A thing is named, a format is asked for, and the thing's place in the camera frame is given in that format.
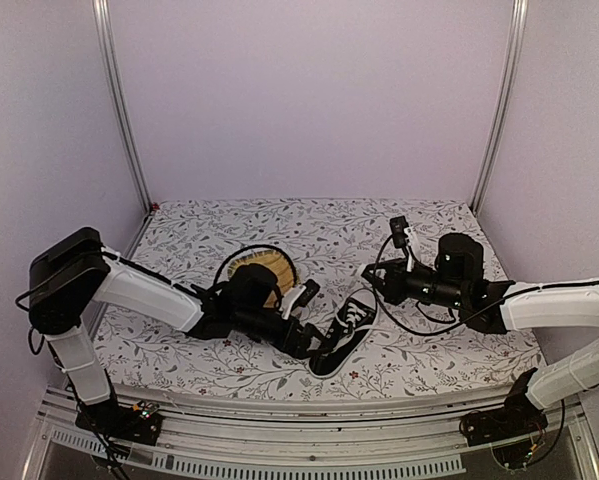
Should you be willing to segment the black white canvas sneaker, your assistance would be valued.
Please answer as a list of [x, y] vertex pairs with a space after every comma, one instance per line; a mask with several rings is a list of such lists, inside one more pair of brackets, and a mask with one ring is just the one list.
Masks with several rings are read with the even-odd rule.
[[365, 341], [378, 320], [378, 305], [373, 291], [360, 288], [338, 307], [322, 347], [325, 353], [308, 362], [310, 373], [319, 379], [337, 374], [351, 355]]

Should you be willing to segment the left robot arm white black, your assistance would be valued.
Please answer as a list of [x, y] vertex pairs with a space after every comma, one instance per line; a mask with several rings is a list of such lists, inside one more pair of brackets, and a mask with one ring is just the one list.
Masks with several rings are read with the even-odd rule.
[[107, 434], [127, 426], [127, 412], [114, 399], [82, 314], [102, 302], [161, 321], [193, 338], [224, 338], [232, 331], [263, 340], [299, 360], [328, 352], [326, 336], [293, 314], [318, 293], [316, 282], [300, 283], [294, 266], [285, 279], [275, 271], [289, 260], [258, 258], [240, 263], [228, 279], [208, 288], [180, 283], [123, 258], [106, 247], [97, 230], [83, 227], [38, 255], [29, 267], [29, 287], [15, 303], [41, 334], [60, 368], [87, 406], [90, 419]]

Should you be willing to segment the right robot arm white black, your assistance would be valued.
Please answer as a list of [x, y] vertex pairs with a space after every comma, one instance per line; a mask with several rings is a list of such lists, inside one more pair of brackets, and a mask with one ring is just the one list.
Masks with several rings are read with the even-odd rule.
[[[534, 328], [599, 328], [599, 278], [539, 284], [488, 281], [483, 246], [451, 233], [438, 242], [433, 266], [412, 252], [403, 259], [376, 260], [361, 276], [382, 296], [399, 305], [407, 299], [455, 310], [459, 322], [483, 334], [507, 334]], [[599, 337], [551, 365], [522, 374], [496, 415], [496, 427], [516, 436], [535, 412], [599, 386]]]

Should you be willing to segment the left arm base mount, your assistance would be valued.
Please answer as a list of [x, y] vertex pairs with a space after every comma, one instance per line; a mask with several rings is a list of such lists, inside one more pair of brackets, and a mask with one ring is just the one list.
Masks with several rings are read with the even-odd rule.
[[75, 425], [101, 436], [155, 446], [161, 433], [163, 416], [143, 409], [102, 402], [79, 408]]

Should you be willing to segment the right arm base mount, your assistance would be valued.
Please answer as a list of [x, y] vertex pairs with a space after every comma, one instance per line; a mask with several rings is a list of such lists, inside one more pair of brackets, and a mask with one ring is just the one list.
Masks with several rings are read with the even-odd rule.
[[460, 418], [459, 432], [469, 446], [483, 445], [540, 432], [548, 426], [543, 410], [530, 401], [508, 401], [489, 410], [474, 410]]

